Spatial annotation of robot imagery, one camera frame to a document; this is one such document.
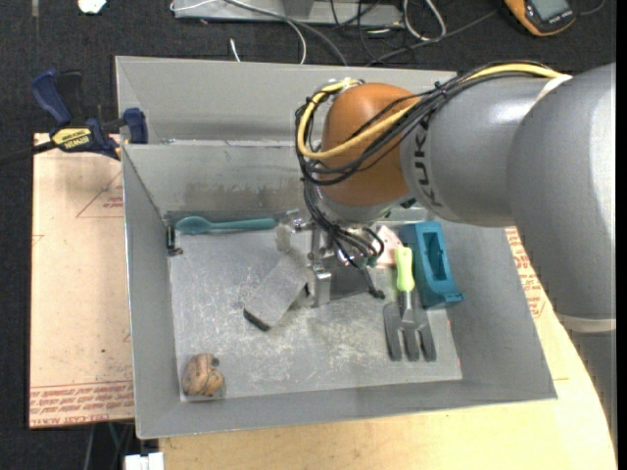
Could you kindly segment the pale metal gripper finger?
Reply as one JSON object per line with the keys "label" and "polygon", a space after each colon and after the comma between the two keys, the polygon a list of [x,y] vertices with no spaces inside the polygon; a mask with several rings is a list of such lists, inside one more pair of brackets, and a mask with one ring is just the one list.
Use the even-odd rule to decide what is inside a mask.
{"label": "pale metal gripper finger", "polygon": [[321,264],[313,265],[313,306],[328,305],[331,300],[332,274]]}

